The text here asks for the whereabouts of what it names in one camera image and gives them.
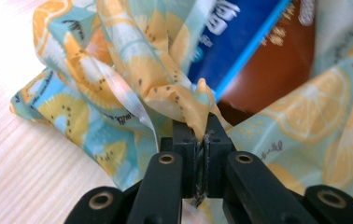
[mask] brown package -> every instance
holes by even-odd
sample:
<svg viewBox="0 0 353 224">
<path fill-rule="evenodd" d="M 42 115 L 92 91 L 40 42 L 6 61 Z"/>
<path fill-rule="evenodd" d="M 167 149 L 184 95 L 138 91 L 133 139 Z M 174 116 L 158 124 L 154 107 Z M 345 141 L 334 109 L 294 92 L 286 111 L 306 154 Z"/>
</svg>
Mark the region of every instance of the brown package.
<svg viewBox="0 0 353 224">
<path fill-rule="evenodd" d="M 314 0 L 293 0 L 218 103 L 232 125 L 303 84 L 314 56 Z"/>
</svg>

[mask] blue package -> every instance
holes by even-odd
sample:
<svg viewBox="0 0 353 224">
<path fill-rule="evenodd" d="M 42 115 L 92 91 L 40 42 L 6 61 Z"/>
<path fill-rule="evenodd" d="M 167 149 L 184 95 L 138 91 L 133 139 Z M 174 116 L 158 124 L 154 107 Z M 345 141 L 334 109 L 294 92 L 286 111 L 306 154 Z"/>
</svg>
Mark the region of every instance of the blue package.
<svg viewBox="0 0 353 224">
<path fill-rule="evenodd" d="M 290 0 L 218 0 L 199 39 L 188 78 L 203 77 L 218 102 Z"/>
</svg>

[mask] wooden table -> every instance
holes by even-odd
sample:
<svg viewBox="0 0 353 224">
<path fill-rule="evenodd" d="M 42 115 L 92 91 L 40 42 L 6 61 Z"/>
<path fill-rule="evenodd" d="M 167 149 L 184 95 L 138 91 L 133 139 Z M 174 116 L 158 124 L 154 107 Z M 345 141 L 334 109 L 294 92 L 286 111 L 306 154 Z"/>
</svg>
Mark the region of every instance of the wooden table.
<svg viewBox="0 0 353 224">
<path fill-rule="evenodd" d="M 0 0 L 0 223 L 62 223 L 88 190 L 112 185 L 60 133 L 8 110 L 16 91 L 43 68 L 32 38 L 45 0 Z"/>
</svg>

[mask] fruit print bag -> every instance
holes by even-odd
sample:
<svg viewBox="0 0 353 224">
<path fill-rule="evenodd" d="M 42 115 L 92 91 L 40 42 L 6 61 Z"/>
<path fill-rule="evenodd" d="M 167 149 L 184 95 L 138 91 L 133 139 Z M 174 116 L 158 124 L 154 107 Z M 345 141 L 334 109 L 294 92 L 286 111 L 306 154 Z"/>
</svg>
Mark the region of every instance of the fruit print bag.
<svg viewBox="0 0 353 224">
<path fill-rule="evenodd" d="M 171 119 L 201 138 L 213 112 L 236 147 L 260 156 L 288 188 L 325 183 L 353 196 L 353 0 L 318 3 L 312 79 L 233 128 L 205 81 L 194 91 L 184 76 L 210 5 L 49 0 L 34 15 L 47 68 L 16 93 L 11 111 L 52 125 L 120 189 L 143 177 Z M 220 200 L 184 209 L 188 223 L 225 222 Z"/>
</svg>

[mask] wood grain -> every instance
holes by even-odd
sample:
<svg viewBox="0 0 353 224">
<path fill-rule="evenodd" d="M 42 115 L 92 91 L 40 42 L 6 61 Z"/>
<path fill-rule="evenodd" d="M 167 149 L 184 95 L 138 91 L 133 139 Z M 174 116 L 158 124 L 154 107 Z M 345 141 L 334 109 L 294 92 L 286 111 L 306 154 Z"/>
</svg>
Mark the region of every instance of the wood grain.
<svg viewBox="0 0 353 224">
<path fill-rule="evenodd" d="M 32 38 L 32 15 L 43 2 L 0 0 L 0 223 L 63 223 L 84 193 L 112 185 L 60 133 L 8 110 L 13 94 L 44 68 Z"/>
</svg>

